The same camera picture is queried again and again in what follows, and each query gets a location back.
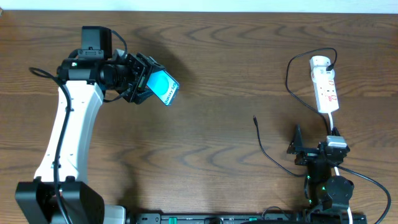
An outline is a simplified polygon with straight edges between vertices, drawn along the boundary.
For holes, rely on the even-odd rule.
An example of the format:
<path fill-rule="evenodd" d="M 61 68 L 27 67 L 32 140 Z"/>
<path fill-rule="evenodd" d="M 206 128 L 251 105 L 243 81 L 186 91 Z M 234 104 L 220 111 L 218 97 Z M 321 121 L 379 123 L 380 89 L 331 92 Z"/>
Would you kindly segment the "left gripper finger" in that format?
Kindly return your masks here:
<path fill-rule="evenodd" d="M 147 74 L 151 75 L 155 72 L 160 72 L 165 70 L 165 67 L 158 62 L 156 62 L 152 57 L 145 56 L 144 54 L 137 53 L 136 57 L 140 59 L 147 67 Z"/>
<path fill-rule="evenodd" d="M 136 93 L 134 97 L 134 103 L 139 105 L 143 103 L 146 99 L 148 99 L 150 96 L 152 96 L 154 92 L 150 89 L 145 90 L 143 92 Z"/>

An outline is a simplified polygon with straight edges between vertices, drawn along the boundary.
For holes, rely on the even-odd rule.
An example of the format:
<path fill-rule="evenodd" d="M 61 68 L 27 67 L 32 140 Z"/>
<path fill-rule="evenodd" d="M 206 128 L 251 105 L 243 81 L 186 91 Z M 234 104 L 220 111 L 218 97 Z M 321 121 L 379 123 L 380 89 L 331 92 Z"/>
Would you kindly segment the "smartphone with teal screen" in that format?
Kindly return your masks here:
<path fill-rule="evenodd" d="M 172 104 L 180 88 L 180 84 L 166 70 L 152 73 L 147 86 L 165 106 Z"/>

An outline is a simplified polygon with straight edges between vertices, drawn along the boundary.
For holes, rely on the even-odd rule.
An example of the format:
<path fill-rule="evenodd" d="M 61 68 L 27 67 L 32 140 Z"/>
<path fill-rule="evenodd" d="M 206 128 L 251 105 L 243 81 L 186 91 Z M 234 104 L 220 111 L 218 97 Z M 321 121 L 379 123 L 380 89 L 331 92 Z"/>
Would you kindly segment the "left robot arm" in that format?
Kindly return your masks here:
<path fill-rule="evenodd" d="M 170 105 L 180 87 L 152 57 L 113 49 L 114 30 L 84 26 L 81 47 L 57 68 L 58 108 L 44 158 L 15 199 L 29 223 L 134 223 L 120 205 L 106 205 L 88 186 L 88 151 L 96 116 L 108 90 L 141 104 L 155 95 Z"/>

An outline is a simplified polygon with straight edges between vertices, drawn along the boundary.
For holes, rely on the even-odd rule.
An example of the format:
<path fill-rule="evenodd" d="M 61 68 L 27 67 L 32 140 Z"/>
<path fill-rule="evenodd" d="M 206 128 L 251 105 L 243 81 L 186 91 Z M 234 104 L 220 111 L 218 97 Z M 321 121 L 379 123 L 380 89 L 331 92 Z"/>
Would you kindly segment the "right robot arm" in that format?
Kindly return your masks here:
<path fill-rule="evenodd" d="M 341 164 L 350 149 L 336 129 L 317 147 L 305 147 L 300 126 L 295 127 L 293 139 L 287 149 L 296 156 L 295 164 L 305 166 L 305 197 L 310 208 L 303 211 L 306 223 L 349 223 L 343 214 L 349 209 L 354 184 L 341 175 L 333 175 L 334 167 Z"/>

